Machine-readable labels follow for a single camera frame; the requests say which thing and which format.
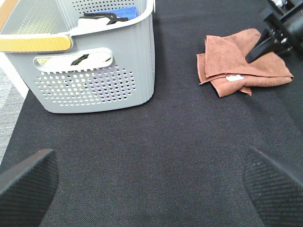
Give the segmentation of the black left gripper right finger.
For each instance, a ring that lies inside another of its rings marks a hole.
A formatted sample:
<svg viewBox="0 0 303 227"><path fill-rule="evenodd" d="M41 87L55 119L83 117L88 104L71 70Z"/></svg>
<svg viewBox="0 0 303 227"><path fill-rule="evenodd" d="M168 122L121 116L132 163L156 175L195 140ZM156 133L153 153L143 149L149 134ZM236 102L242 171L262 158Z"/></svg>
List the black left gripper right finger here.
<svg viewBox="0 0 303 227"><path fill-rule="evenodd" d="M243 183L266 227L303 225L303 173L259 148L246 153Z"/></svg>

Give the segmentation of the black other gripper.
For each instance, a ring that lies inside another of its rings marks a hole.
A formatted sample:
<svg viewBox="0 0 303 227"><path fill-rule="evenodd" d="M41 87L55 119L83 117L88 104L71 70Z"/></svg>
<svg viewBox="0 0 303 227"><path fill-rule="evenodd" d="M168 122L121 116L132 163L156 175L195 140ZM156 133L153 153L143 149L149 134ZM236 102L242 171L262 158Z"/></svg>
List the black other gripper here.
<svg viewBox="0 0 303 227"><path fill-rule="evenodd" d="M246 55L246 62L252 63L270 52L280 55L294 51L302 57L303 2L301 0L269 0L268 3L270 7L261 13L267 28Z"/></svg>

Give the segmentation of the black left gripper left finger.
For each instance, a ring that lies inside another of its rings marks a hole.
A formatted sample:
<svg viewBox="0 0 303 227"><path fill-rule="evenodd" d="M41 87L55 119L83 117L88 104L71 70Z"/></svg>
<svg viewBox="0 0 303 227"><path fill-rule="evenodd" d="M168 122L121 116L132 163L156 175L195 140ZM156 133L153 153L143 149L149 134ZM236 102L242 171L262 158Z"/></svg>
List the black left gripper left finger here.
<svg viewBox="0 0 303 227"><path fill-rule="evenodd" d="M0 225L37 227L59 182L56 152L43 149L0 175Z"/></svg>

